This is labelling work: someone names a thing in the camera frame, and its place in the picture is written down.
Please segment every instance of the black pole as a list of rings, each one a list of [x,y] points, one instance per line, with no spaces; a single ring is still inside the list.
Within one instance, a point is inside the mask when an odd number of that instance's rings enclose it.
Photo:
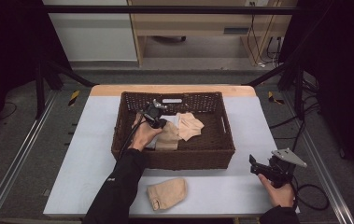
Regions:
[[[45,10],[48,13],[104,13],[104,14],[246,14],[246,15],[313,15],[318,8],[304,7],[203,7],[203,6],[55,6],[22,7]]]
[[[52,69],[54,69],[57,72],[63,73],[65,75],[73,78],[75,81],[83,84],[86,87],[93,87],[93,86],[98,85],[96,83],[90,82],[89,80],[86,80],[83,77],[80,77],[78,74],[70,71],[69,69],[66,69],[66,68],[60,66],[59,64],[57,64],[57,63],[55,63],[53,61],[48,61],[48,66],[51,67]]]
[[[261,77],[258,77],[256,79],[250,81],[249,83],[241,84],[241,85],[256,87],[256,86],[260,85],[261,83],[263,83],[265,80],[269,79],[270,77],[274,77],[274,76],[279,75],[280,73],[284,72],[287,67],[288,67],[288,65],[286,63],[283,63],[279,67],[276,67],[276,68],[270,70],[269,72],[262,75]]]

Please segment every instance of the crumpled beige fabric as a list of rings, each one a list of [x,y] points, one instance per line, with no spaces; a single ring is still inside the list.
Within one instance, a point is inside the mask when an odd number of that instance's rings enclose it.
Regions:
[[[148,187],[148,196],[153,210],[167,209],[181,202],[187,195],[184,178],[175,178]]]
[[[167,121],[163,127],[163,131],[159,133],[157,137],[155,149],[162,151],[177,150],[177,142],[179,141],[178,133],[178,128],[174,123]]]
[[[201,130],[204,128],[204,124],[196,119],[192,113],[177,113],[179,117],[178,128],[179,138],[188,141],[195,135],[200,135]]]

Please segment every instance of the black cable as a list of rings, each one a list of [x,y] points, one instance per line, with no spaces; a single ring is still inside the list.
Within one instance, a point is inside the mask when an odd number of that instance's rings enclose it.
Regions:
[[[251,25],[250,25],[250,29],[249,29],[248,37],[247,37],[247,44],[248,44],[249,51],[250,51],[250,53],[252,54],[252,58],[253,58],[255,64],[258,64],[258,63],[256,62],[255,57],[253,57],[253,52],[252,52],[252,49],[251,49],[251,47],[250,47],[250,45],[249,45],[249,35],[250,35],[251,31],[252,31],[253,37],[254,37],[254,40],[255,40],[255,44],[256,44],[256,47],[257,47],[257,51],[258,51],[258,56],[259,56],[259,58],[263,61],[264,64],[270,63],[270,62],[265,61],[265,60],[262,58],[261,53],[260,53],[260,51],[259,51],[258,40],[256,39],[255,30],[254,30],[254,28],[253,28],[253,22],[254,22],[254,21],[255,21],[255,15],[252,15]]]
[[[8,115],[6,115],[6,116],[4,116],[4,117],[0,118],[0,120],[1,120],[1,119],[5,119],[5,118],[10,117],[10,116],[11,116],[12,114],[14,114],[14,112],[16,112],[16,110],[17,110],[17,105],[16,105],[16,104],[14,104],[14,103],[11,103],[11,102],[5,102],[5,105],[14,105],[14,109],[13,109],[13,111],[11,111],[11,113],[9,113]]]
[[[302,105],[304,105],[305,102],[306,102],[308,99],[313,98],[313,97],[315,98],[316,96],[317,96],[317,95],[309,95],[309,96],[305,97],[304,100],[303,100],[304,103],[303,103]],[[308,108],[304,109],[304,115],[309,114],[311,111],[315,110],[315,109],[318,107],[318,105],[319,105],[319,103],[316,102],[316,103],[312,104],[311,106],[309,106]],[[296,118],[298,118],[298,117],[297,117],[297,116],[294,116],[293,118],[287,119],[287,120],[281,122],[280,124],[277,124],[277,125],[274,125],[274,126],[271,126],[271,127],[278,127],[278,126],[280,126],[280,125],[282,125],[282,124],[291,122],[292,120],[294,120],[294,119],[296,119]],[[303,118],[302,123],[301,123],[300,128],[299,128],[299,131],[298,131],[298,133],[296,134],[296,137],[294,138],[295,141],[293,142],[293,146],[292,146],[292,150],[291,150],[292,152],[293,152],[293,151],[295,150],[295,148],[296,148],[297,141],[298,141],[298,139],[299,139],[299,136],[302,134],[304,127],[305,127],[305,119]],[[309,208],[311,208],[311,209],[313,209],[313,210],[317,210],[317,211],[323,211],[323,210],[326,210],[326,209],[329,207],[329,205],[330,205],[329,198],[328,198],[328,196],[326,195],[326,193],[325,193],[325,191],[324,191],[323,189],[321,189],[319,186],[316,186],[316,185],[313,185],[313,184],[304,184],[304,185],[302,185],[302,186],[299,187],[297,178],[296,178],[295,176],[293,176],[293,179],[294,179],[295,182],[296,182],[296,188],[293,186],[293,184],[292,184],[291,181],[288,181],[288,182],[290,183],[290,185],[291,185],[291,187],[292,187],[292,189],[293,189],[293,193],[294,193],[294,195],[295,195],[295,200],[294,200],[294,202],[293,202],[293,209],[294,209],[294,210],[297,208],[298,202],[304,204],[305,206],[307,206],[307,207],[309,207]],[[304,189],[304,188],[309,188],[309,187],[318,189],[318,190],[324,195],[325,200],[326,200],[326,203],[325,203],[325,205],[324,205],[323,207],[316,207],[316,206],[313,206],[313,205],[309,204],[308,202],[304,201],[301,197],[299,197],[299,191],[302,190],[302,189]]]
[[[311,188],[314,188],[314,189],[319,190],[319,192],[321,192],[321,193],[325,196],[325,201],[326,201],[325,205],[324,205],[323,207],[316,207],[316,206],[313,206],[313,205],[307,203],[306,201],[304,201],[304,200],[303,200],[301,197],[299,197],[299,195],[298,195],[297,198],[298,198],[299,202],[302,203],[302,204],[304,204],[305,206],[307,206],[307,207],[309,207],[309,208],[311,208],[311,209],[317,210],[317,211],[326,210],[326,209],[329,207],[329,204],[330,204],[329,198],[328,198],[328,196],[326,195],[325,191],[324,191],[322,188],[320,188],[319,186],[313,185],[313,184],[304,184],[304,185],[302,185],[301,187],[297,188],[296,191],[297,191],[297,193],[299,194],[299,191],[300,191],[301,189],[308,188],[308,187],[311,187]]]
[[[269,53],[270,53],[269,48],[270,48],[270,44],[272,43],[272,41],[273,41],[273,37],[271,36],[270,40],[269,40],[269,44],[267,45],[267,49],[266,49],[267,57],[269,57],[269,58],[273,58],[269,55]]]
[[[142,118],[144,118],[144,115],[141,114],[141,117],[139,118],[138,122],[136,123],[136,125],[133,127],[133,129],[131,130],[130,134],[128,135],[127,139],[124,141],[123,147],[120,149],[120,153],[119,153],[119,157],[118,157],[118,161],[120,160],[120,158],[123,155],[124,150],[127,147],[127,144],[131,143],[131,138],[133,137],[133,135],[135,134],[136,130],[139,128],[139,126],[143,123],[141,122]]]

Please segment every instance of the wicker basket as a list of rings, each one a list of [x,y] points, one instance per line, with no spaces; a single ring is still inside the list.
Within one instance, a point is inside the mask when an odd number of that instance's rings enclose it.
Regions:
[[[120,149],[131,132],[136,112],[153,99],[167,105],[165,115],[192,112],[205,127],[201,135],[194,136],[187,142],[179,140],[175,151],[144,149],[149,157],[150,169],[227,169],[235,148],[221,92],[123,92],[111,148],[115,158],[118,158]]]

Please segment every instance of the wooden table edge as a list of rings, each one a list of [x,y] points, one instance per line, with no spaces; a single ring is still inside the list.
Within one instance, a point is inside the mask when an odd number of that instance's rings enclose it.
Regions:
[[[256,96],[251,86],[235,85],[97,85],[90,96],[119,96],[124,91],[181,93],[220,91],[223,96]]]

